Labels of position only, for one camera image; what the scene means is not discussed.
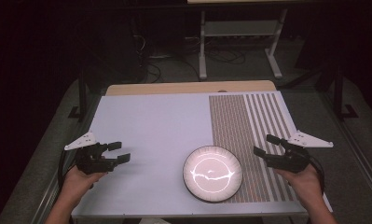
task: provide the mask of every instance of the forearm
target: forearm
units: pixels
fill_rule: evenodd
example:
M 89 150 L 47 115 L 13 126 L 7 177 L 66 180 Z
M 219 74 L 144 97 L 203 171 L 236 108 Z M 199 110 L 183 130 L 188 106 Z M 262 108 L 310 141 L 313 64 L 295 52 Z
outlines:
M 69 217 L 72 214 L 74 207 L 66 200 L 59 198 L 58 201 L 52 207 L 46 224 L 68 224 Z
M 307 207 L 311 224 L 338 224 L 325 203 L 316 203 Z

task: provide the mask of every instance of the gray stripe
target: gray stripe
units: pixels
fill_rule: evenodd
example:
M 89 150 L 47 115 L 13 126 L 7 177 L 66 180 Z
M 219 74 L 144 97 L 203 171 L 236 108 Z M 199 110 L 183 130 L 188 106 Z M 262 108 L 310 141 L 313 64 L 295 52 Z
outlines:
M 243 170 L 241 188 L 226 203 L 293 201 L 287 184 L 253 154 L 254 145 L 268 153 L 283 153 L 265 141 L 267 133 L 289 136 L 276 94 L 215 95 L 209 97 L 209 105 L 214 144 L 231 151 Z

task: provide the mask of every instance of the wire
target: wire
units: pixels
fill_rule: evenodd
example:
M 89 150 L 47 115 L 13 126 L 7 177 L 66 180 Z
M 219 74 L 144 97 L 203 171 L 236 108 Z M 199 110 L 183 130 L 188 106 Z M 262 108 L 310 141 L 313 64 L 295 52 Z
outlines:
M 153 62 L 153 63 L 162 63 L 162 62 L 169 62 L 169 61 L 184 63 L 192 69 L 192 71 L 196 75 L 198 81 L 200 81 L 200 75 L 199 75 L 197 69 L 195 69 L 195 67 L 191 63 L 187 62 L 185 59 L 181 59 L 180 56 L 178 56 L 178 57 L 179 58 L 177 58 L 176 56 L 173 55 L 173 56 L 168 56 L 166 58 L 154 58 L 155 62 Z
M 163 80 L 163 78 L 161 76 L 161 71 L 160 71 L 159 67 L 155 66 L 152 63 L 149 63 L 147 66 L 152 66 L 152 67 L 154 67 L 154 68 L 156 68 L 158 70 L 158 73 L 156 74 L 156 73 L 153 73 L 153 72 L 148 71 L 148 69 L 147 69 L 147 75 L 150 74 L 150 75 L 153 75 L 154 77 L 156 77 L 156 79 L 153 80 L 151 83 L 156 83 L 160 79 L 161 79 L 161 82 L 164 82 L 164 80 Z
M 171 54 L 162 54 L 158 56 L 150 56 L 150 59 L 167 59 L 173 57 Z
M 325 191 L 325 183 L 324 183 L 324 181 L 325 181 L 324 168 L 323 168 L 323 166 L 320 164 L 320 162 L 319 162 L 316 158 L 314 158 L 314 157 L 312 157 L 312 156 L 310 156 L 310 164 L 313 166 L 313 168 L 316 170 L 317 174 L 318 174 L 319 177 L 320 177 L 320 179 L 319 179 L 319 181 L 320 181 L 320 189 L 322 190 L 322 194 L 324 194 L 324 191 Z
M 200 46 L 200 38 L 197 37 L 197 36 L 193 36 L 191 38 L 192 38 L 192 40 L 195 40 L 195 39 L 197 40 L 197 43 L 195 43 L 194 45 L 189 47 L 190 49 L 193 49 L 193 50 L 191 50 L 191 52 L 195 52 L 195 50 L 197 50 Z
M 72 164 L 66 171 L 65 174 L 63 174 L 63 166 L 64 166 L 64 161 L 66 159 L 66 156 L 67 156 L 67 151 L 66 150 L 63 150 L 62 153 L 61 153 L 61 157 L 60 157 L 60 161 L 58 163 L 58 173 L 57 173 L 57 178 L 58 178 L 58 193 L 57 195 L 55 196 L 55 199 L 54 199 L 54 203 L 57 202 L 58 200 L 58 197 L 62 191 L 62 187 L 63 187 L 63 182 L 64 182 L 64 177 L 66 176 L 67 172 L 73 167 L 75 166 L 74 164 Z M 69 217 L 69 223 L 70 224 L 73 224 L 73 219 L 72 219 L 72 216 Z
M 78 27 L 86 22 L 87 20 L 83 20 L 81 22 L 79 22 L 78 24 L 75 25 L 75 28 L 74 28 L 74 33 L 73 33 L 73 37 L 78 41 L 78 43 L 80 43 L 95 59 L 97 59 L 99 62 L 101 62 L 106 68 L 108 68 L 111 72 L 113 72 L 114 74 L 117 74 L 117 73 L 120 73 L 117 71 L 117 69 L 113 68 L 106 60 L 104 60 L 98 53 L 96 53 L 88 44 L 86 44 L 78 35 Z M 124 73 L 120 73 L 121 75 L 129 78 L 132 82 L 136 83 L 136 80 L 137 80 L 137 77 L 133 77 L 129 74 L 124 74 Z
M 244 53 L 235 50 L 217 50 L 218 52 L 214 53 L 212 50 L 205 52 L 206 56 L 216 62 L 220 63 L 231 63 L 231 64 L 243 64 L 246 62 L 246 56 Z M 227 52 L 232 54 L 232 58 L 226 58 L 223 56 L 222 52 Z
M 136 51 L 143 51 L 143 49 L 145 48 L 145 38 L 142 36 L 142 35 L 134 35 L 133 37 L 137 37 L 137 38 L 141 38 L 143 40 L 143 44 L 142 46 L 140 47 L 140 49 L 137 49 Z
M 294 224 L 294 220 L 291 217 L 288 217 L 290 219 L 291 224 Z

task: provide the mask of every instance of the round plate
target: round plate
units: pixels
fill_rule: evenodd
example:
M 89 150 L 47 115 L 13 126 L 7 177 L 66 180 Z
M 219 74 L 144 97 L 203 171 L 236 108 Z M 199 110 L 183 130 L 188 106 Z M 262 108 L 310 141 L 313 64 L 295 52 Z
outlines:
M 241 187 L 241 164 L 221 147 L 200 147 L 186 159 L 183 178 L 188 190 L 208 203 L 220 203 Z

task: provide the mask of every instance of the black cable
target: black cable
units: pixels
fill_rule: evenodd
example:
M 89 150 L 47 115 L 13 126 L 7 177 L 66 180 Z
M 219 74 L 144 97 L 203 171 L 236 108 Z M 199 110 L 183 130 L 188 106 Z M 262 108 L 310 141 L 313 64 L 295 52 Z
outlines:
M 81 46 L 83 46 L 95 59 L 97 59 L 99 62 L 101 62 L 107 69 L 109 69 L 111 72 L 113 72 L 114 74 L 117 74 L 119 73 L 117 71 L 116 68 L 112 67 L 105 59 L 103 59 L 98 53 L 96 53 L 88 44 L 86 44 L 79 36 L 78 36 L 78 27 L 86 22 L 87 20 L 83 20 L 81 22 L 79 22 L 78 24 L 75 25 L 75 28 L 74 28 L 74 33 L 73 33 L 73 37 L 76 39 L 76 41 L 78 41 L 79 44 L 81 44 Z M 129 75 L 129 74 L 123 74 L 123 73 L 120 73 L 121 75 L 124 75 L 125 77 L 129 78 L 130 80 L 132 80 L 132 82 L 136 83 L 136 80 L 137 80 L 137 77 L 133 77 L 132 75 Z
M 294 220 L 291 217 L 288 217 L 288 219 L 290 220 L 291 224 L 294 224 Z
M 162 80 L 162 82 L 164 82 L 164 80 L 163 80 L 163 78 L 162 78 L 162 76 L 161 76 L 161 71 L 160 71 L 160 69 L 157 67 L 157 66 L 155 66 L 154 64 L 152 64 L 152 63 L 149 63 L 147 66 L 152 66 L 152 67 L 155 67 L 157 70 L 158 70 L 158 73 L 156 74 L 156 73 L 152 73 L 152 72 L 150 72 L 150 71 L 148 71 L 148 69 L 147 69 L 147 74 L 151 74 L 151 75 L 153 75 L 154 77 L 156 77 L 156 79 L 155 80 L 153 80 L 152 81 L 152 83 L 156 83 L 158 80 Z
M 161 63 L 161 62 L 168 62 L 168 61 L 176 61 L 176 62 L 180 62 L 180 63 L 185 63 L 186 65 L 188 65 L 192 69 L 194 74 L 197 76 L 198 81 L 200 81 L 200 75 L 199 75 L 197 69 L 195 69 L 195 67 L 191 63 L 187 62 L 186 60 L 182 60 L 180 58 L 177 58 L 176 56 L 168 56 L 167 58 L 156 58 L 156 59 L 153 59 L 153 60 L 155 61 L 153 63 Z
M 323 169 L 323 166 L 320 164 L 320 162 L 310 156 L 310 164 L 313 166 L 313 168 L 316 170 L 318 176 L 319 176 L 319 181 L 320 181 L 320 189 L 322 191 L 322 195 L 324 194 L 324 191 L 325 191 L 325 176 L 324 176 L 324 169 Z
M 240 52 L 240 51 L 236 52 L 234 50 L 226 50 L 226 52 L 233 55 L 232 58 L 226 58 L 225 56 L 223 56 L 222 53 L 221 53 L 222 51 L 223 50 L 218 51 L 218 53 L 213 53 L 211 50 L 208 50 L 208 51 L 205 52 L 205 55 L 207 57 L 209 57 L 211 60 L 219 62 L 219 63 L 243 64 L 243 63 L 246 62 L 245 54 Z
M 197 42 L 195 44 L 193 44 L 192 46 L 189 46 L 188 43 L 192 43 L 192 41 L 194 40 L 197 40 Z M 187 54 L 193 54 L 193 53 L 196 53 L 198 52 L 198 50 L 200 49 L 200 38 L 197 37 L 197 36 L 194 36 L 192 37 L 192 40 L 186 40 L 186 46 L 187 46 L 187 49 L 183 52 L 183 54 L 187 55 Z
M 54 203 L 57 202 L 58 200 L 58 197 L 62 191 L 62 187 L 63 187 L 63 182 L 64 182 L 64 177 L 66 176 L 67 172 L 74 166 L 74 165 L 71 165 L 65 174 L 63 174 L 63 168 L 64 168 L 64 161 L 66 159 L 66 156 L 67 156 L 67 151 L 66 150 L 63 150 L 62 153 L 61 153 L 61 157 L 60 157 L 60 161 L 58 163 L 58 172 L 57 172 L 57 178 L 58 178 L 58 193 L 57 195 L 55 196 L 55 199 L 54 199 Z M 73 219 L 72 219 L 72 216 L 69 217 L 69 223 L 70 224 L 73 224 Z

